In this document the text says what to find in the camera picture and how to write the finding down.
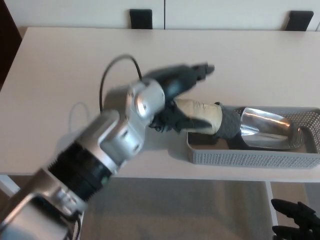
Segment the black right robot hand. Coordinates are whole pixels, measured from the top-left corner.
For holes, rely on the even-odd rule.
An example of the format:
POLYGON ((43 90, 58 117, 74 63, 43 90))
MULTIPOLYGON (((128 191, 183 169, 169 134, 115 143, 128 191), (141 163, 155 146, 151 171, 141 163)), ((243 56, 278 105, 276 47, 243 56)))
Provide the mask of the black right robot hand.
POLYGON ((316 211, 302 202, 290 202, 273 198, 273 208, 293 219, 298 227, 275 225, 272 227, 274 240, 318 240, 320 238, 320 218, 316 211))

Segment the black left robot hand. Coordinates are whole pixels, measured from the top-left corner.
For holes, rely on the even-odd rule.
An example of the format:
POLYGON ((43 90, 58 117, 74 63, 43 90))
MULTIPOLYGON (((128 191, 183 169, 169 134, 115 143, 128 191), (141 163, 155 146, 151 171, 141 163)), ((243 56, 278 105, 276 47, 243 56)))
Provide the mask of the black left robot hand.
POLYGON ((211 130, 212 124, 208 120, 200 119, 200 114, 192 116, 184 113, 178 106, 176 97, 191 90, 199 81, 203 81, 212 74, 215 66, 202 63, 196 65, 173 65, 150 71, 144 75, 157 81, 164 92, 164 109, 157 113, 149 127, 158 132, 177 133, 182 130, 211 130))

